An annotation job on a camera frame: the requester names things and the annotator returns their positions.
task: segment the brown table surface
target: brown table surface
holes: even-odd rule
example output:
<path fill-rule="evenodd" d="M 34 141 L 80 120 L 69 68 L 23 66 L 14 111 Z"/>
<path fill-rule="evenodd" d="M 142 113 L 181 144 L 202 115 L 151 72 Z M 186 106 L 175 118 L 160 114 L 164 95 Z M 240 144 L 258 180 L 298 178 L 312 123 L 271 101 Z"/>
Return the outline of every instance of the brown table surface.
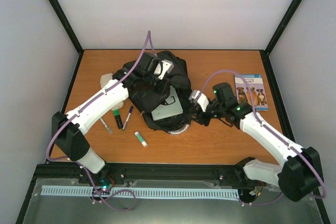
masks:
<path fill-rule="evenodd" d="M 277 130 L 281 131 L 279 119 L 259 51 L 247 50 L 171 50 L 186 60 L 192 89 L 200 89 L 205 80 L 220 69 L 235 70 L 241 74 L 261 74 L 263 77 L 268 111 L 260 114 Z M 136 60 L 140 50 L 85 50 L 66 111 L 84 103 L 100 89 L 100 77 L 114 73 L 124 63 Z M 211 99 L 212 86 L 228 82 L 234 88 L 232 74 L 218 74 L 208 84 L 205 94 Z M 132 105 L 127 99 L 120 109 L 124 122 Z M 147 127 L 140 112 L 133 110 L 126 130 L 118 130 L 113 112 L 103 119 L 113 130 L 110 135 L 98 120 L 86 139 L 91 147 L 107 162 L 113 163 L 168 163 L 168 164 L 235 164 L 245 157 L 255 157 L 263 162 L 276 164 L 275 159 L 252 137 L 235 127 L 229 128 L 219 120 L 212 120 L 208 127 L 192 122 L 190 128 L 180 135 L 169 135 Z M 148 146 L 143 147 L 134 136 L 139 131 Z M 54 146 L 51 156 L 63 155 Z"/>

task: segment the bag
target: bag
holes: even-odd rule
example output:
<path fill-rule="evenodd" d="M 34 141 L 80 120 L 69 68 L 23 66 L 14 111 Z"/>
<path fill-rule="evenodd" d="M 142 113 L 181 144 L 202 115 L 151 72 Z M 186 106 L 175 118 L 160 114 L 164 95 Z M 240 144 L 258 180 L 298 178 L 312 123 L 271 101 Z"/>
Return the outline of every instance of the bag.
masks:
<path fill-rule="evenodd" d="M 174 56 L 170 51 L 162 51 L 157 53 L 161 60 L 169 60 L 174 64 L 174 68 L 165 77 L 169 79 L 170 85 L 176 90 L 176 94 L 181 103 L 183 113 L 160 120 L 153 120 L 152 111 L 160 104 L 164 104 L 168 95 L 151 94 L 151 91 L 144 92 L 130 92 L 129 99 L 134 106 L 142 112 L 142 117 L 147 126 L 153 130 L 161 130 L 165 132 L 176 131 L 182 128 L 185 124 L 190 124 L 190 117 L 188 111 L 192 104 L 190 103 L 189 96 L 192 92 L 191 82 L 187 74 L 186 61 Z M 123 67 L 130 69 L 135 61 L 124 64 Z"/>

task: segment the black metal frame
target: black metal frame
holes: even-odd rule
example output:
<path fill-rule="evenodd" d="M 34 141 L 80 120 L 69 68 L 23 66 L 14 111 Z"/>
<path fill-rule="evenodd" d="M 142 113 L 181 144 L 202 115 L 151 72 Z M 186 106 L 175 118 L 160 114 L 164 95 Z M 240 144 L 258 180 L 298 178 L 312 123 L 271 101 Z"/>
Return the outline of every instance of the black metal frame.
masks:
<path fill-rule="evenodd" d="M 267 48 L 265 50 L 260 50 L 260 55 L 262 62 L 264 64 L 264 69 L 266 72 L 266 76 L 270 85 L 271 93 L 274 99 L 275 107 L 277 110 L 277 114 L 279 117 L 280 125 L 282 132 L 286 137 L 294 141 L 294 135 L 288 120 L 288 116 L 285 110 L 284 103 L 281 98 L 280 90 L 277 85 L 277 81 L 273 72 L 273 68 L 269 59 L 269 55 L 279 40 L 280 36 L 284 32 L 284 29 L 288 25 L 290 19 L 294 15 L 296 9 L 302 0 L 293 0 L 288 7 L 283 19 L 281 20 L 278 28 L 276 29 L 274 35 L 272 36 Z M 61 6 L 59 5 L 57 0 L 49 0 L 52 5 L 55 13 L 57 14 L 59 20 L 61 21 L 64 29 L 66 30 L 70 40 L 72 41 L 75 49 L 78 51 L 79 57 L 78 61 L 69 85 L 69 89 L 62 107 L 62 113 L 64 113 L 69 96 L 71 94 L 71 89 L 73 83 L 75 81 L 78 68 L 80 66 L 80 62 L 83 56 L 83 48 L 81 47 L 73 29 L 71 28 L 67 17 L 65 16 Z M 120 178 L 122 180 L 135 180 L 135 179 L 174 179 L 174 180 L 218 180 L 223 176 L 223 180 L 218 180 L 219 184 L 233 185 L 235 188 L 250 188 L 253 185 L 246 185 L 245 187 L 241 187 L 237 185 L 235 181 L 232 181 L 231 174 L 233 172 L 232 165 L 147 165 L 147 164 L 114 164 L 115 167 L 115 177 Z M 35 187 L 36 179 L 38 178 L 78 178 L 79 174 L 81 174 L 82 169 L 79 168 L 77 164 L 73 163 L 62 163 L 62 162 L 53 162 L 37 165 L 36 170 L 34 172 L 32 181 L 30 183 L 30 187 L 28 189 L 26 198 L 23 202 L 21 211 L 18 215 L 17 224 L 23 223 L 25 213 L 28 208 L 28 204 L 30 198 L 32 196 L 33 189 Z M 317 206 L 319 208 L 321 218 L 324 224 L 329 224 L 330 220 L 328 218 L 327 212 L 325 210 L 324 204 L 322 200 L 316 200 Z"/>

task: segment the dog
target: dog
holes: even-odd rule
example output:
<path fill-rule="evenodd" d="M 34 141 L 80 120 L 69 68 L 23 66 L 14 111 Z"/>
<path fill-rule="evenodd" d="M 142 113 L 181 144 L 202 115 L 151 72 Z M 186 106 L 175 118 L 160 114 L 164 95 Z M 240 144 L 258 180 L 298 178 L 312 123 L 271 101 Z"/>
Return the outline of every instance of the dog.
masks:
<path fill-rule="evenodd" d="M 252 95 L 253 95 L 254 106 L 258 106 L 259 105 L 259 97 L 257 96 L 255 88 L 250 86 L 250 90 L 251 90 Z M 251 95 L 250 95 L 250 92 L 248 91 L 248 88 L 246 88 L 246 93 L 247 93 L 247 102 L 248 102 L 248 104 L 252 105 Z"/>
<path fill-rule="evenodd" d="M 266 101 L 266 96 L 263 91 L 264 91 L 263 89 L 257 89 L 258 97 L 259 97 L 259 104 L 262 106 L 266 106 L 267 101 Z"/>
<path fill-rule="evenodd" d="M 247 97 L 244 88 L 238 87 L 237 90 L 238 90 L 238 103 L 240 104 L 243 102 L 247 102 Z"/>

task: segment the white wall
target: white wall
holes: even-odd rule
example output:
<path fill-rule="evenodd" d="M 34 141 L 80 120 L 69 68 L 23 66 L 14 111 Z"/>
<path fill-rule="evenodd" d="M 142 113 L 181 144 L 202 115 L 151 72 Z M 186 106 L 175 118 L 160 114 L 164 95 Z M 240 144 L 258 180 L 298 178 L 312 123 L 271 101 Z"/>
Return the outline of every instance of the white wall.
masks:
<path fill-rule="evenodd" d="M 336 223 L 336 0 L 303 0 L 270 58 L 297 142 L 321 155 Z"/>
<path fill-rule="evenodd" d="M 292 0 L 59 0 L 84 48 L 264 49 Z"/>
<path fill-rule="evenodd" d="M 78 54 L 47 0 L 0 6 L 0 222 L 15 223 Z"/>

